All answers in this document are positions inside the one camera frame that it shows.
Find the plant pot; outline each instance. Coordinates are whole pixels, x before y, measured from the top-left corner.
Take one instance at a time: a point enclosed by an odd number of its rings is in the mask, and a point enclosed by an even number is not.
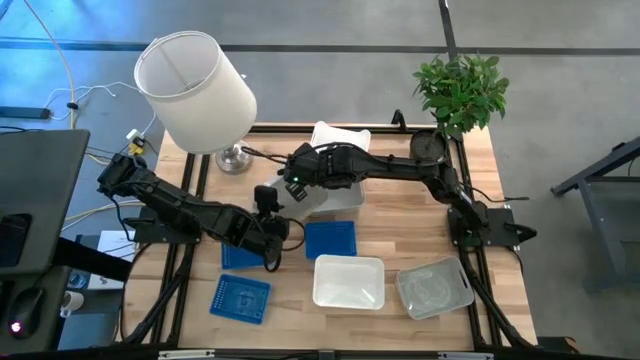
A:
[[[440,161],[447,154],[447,141],[437,129],[416,131],[411,137],[409,158],[420,161]]]

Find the paper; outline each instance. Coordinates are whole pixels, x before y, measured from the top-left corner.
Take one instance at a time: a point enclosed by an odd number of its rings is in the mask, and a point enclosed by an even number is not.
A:
[[[129,237],[133,239],[135,231],[129,231]],[[98,251],[127,261],[133,261],[136,243],[127,240],[124,231],[102,231],[98,242]],[[114,290],[122,289],[122,281],[111,280],[99,275],[91,274],[89,278],[89,290]]]

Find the green leaves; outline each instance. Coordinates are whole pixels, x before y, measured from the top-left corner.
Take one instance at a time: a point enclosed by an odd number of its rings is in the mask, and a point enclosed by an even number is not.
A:
[[[509,79],[499,78],[497,56],[460,56],[448,63],[435,57],[413,74],[419,82],[414,96],[423,98],[423,111],[431,112],[444,131],[467,132],[484,128],[496,111],[506,114],[504,94]]]

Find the lamp base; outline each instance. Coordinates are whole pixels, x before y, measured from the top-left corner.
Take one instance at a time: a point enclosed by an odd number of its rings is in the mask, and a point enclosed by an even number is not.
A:
[[[251,166],[253,156],[243,152],[240,148],[249,146],[244,141],[238,141],[230,148],[215,153],[216,163],[222,172],[229,175],[241,174]]]

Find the led light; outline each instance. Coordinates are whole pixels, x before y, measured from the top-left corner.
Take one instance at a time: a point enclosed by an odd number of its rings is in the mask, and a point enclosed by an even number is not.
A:
[[[20,329],[22,329],[22,325],[20,325],[19,322],[14,322],[13,324],[11,324],[11,331],[13,332],[19,332]]]

